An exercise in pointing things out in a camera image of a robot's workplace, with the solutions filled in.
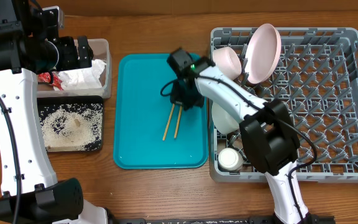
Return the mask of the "wooden chopstick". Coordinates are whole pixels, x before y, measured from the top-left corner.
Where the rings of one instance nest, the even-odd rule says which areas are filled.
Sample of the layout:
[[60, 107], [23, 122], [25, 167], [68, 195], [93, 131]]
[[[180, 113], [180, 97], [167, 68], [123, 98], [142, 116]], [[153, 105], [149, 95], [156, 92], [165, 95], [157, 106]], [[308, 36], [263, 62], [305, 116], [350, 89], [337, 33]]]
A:
[[175, 104], [172, 104], [172, 107], [171, 107], [171, 110], [170, 110], [170, 114], [169, 114], [169, 117], [168, 117], [168, 120], [167, 120], [167, 123], [166, 123], [166, 126], [165, 126], [165, 130], [164, 130], [164, 134], [163, 134], [162, 141], [165, 141], [165, 139], [166, 139], [166, 136], [167, 136], [167, 133], [168, 133], [168, 129], [169, 129], [169, 126], [170, 126], [170, 122], [171, 122], [171, 120], [172, 120], [172, 116], [173, 116], [174, 109], [175, 109]]
[[177, 136], [178, 136], [178, 130], [179, 130], [179, 127], [180, 127], [182, 111], [183, 111], [183, 106], [180, 106], [179, 111], [178, 111], [178, 116], [177, 116], [177, 123], [176, 123], [176, 126], [175, 126], [174, 139], [176, 139]]

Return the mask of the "white napkin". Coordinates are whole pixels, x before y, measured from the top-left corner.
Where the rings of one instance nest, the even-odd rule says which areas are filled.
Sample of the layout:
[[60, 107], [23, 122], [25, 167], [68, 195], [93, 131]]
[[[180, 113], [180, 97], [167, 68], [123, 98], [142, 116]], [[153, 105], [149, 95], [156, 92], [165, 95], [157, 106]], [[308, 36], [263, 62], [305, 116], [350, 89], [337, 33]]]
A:
[[58, 78], [62, 81], [63, 90], [82, 90], [101, 88], [99, 80], [106, 68], [106, 62], [100, 59], [92, 60], [92, 66], [76, 70], [58, 72]]

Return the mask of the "red snack wrapper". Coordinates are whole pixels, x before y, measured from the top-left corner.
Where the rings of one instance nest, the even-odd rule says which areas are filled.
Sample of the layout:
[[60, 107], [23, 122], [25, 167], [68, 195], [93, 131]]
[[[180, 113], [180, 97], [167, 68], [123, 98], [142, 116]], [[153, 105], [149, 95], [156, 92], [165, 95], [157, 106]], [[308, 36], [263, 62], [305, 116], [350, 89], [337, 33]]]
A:
[[57, 72], [45, 72], [38, 75], [38, 83], [39, 84], [47, 84], [52, 86], [58, 90], [63, 90], [62, 81], [58, 77]]

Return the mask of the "grey bowl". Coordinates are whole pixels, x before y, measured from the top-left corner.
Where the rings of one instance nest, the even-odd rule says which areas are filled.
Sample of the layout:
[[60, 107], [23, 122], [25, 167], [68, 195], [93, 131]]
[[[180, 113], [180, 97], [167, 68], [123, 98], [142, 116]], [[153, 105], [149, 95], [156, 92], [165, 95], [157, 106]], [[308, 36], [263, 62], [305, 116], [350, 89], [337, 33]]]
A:
[[212, 104], [212, 119], [221, 134], [229, 134], [239, 129], [239, 123], [217, 103]]

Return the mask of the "pink white bowl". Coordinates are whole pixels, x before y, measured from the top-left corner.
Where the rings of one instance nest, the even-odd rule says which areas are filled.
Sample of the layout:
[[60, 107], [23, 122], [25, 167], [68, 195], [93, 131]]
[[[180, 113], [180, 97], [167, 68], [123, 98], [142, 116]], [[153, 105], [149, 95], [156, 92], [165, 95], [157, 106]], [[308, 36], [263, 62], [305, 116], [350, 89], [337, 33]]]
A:
[[242, 73], [242, 65], [236, 52], [230, 47], [212, 51], [212, 60], [225, 76], [234, 80]]

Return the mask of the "white paper cup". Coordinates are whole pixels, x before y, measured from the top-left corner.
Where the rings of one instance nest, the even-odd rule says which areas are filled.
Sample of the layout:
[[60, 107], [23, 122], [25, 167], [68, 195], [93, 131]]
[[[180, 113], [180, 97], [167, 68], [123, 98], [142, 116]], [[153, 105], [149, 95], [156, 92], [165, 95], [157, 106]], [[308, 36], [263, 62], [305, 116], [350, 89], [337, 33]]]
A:
[[239, 171], [243, 163], [244, 159], [242, 155], [235, 149], [224, 148], [218, 154], [218, 165], [226, 171]]

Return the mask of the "large white plate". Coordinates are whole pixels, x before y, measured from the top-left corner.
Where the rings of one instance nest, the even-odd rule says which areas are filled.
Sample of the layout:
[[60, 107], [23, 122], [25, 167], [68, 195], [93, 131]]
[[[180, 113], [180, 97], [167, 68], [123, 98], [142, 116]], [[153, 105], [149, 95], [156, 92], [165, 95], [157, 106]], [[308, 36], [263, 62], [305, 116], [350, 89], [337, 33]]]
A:
[[281, 36], [271, 24], [263, 24], [252, 35], [247, 47], [246, 67], [248, 81], [258, 84], [266, 81], [278, 65], [282, 47]]

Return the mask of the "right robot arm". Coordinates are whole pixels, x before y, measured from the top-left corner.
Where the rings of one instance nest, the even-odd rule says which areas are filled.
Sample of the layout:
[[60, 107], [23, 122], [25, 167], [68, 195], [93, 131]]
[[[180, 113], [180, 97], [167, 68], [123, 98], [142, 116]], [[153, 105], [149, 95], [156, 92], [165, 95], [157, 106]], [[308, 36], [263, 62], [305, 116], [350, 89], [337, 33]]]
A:
[[228, 79], [207, 57], [198, 60], [179, 48], [167, 63], [175, 72], [170, 81], [170, 101], [184, 110], [203, 107], [209, 98], [239, 125], [244, 154], [269, 184], [275, 223], [311, 223], [301, 197], [296, 170], [301, 133], [294, 128], [287, 106], [280, 100], [265, 101]]

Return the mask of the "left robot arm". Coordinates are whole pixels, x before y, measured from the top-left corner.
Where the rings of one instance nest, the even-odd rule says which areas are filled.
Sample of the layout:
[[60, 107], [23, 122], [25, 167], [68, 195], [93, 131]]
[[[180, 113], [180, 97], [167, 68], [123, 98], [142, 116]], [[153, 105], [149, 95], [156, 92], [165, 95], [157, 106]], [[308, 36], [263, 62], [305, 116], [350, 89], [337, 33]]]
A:
[[85, 36], [60, 37], [64, 15], [35, 1], [0, 0], [0, 221], [114, 223], [84, 199], [75, 178], [58, 181], [37, 109], [38, 75], [91, 66]]

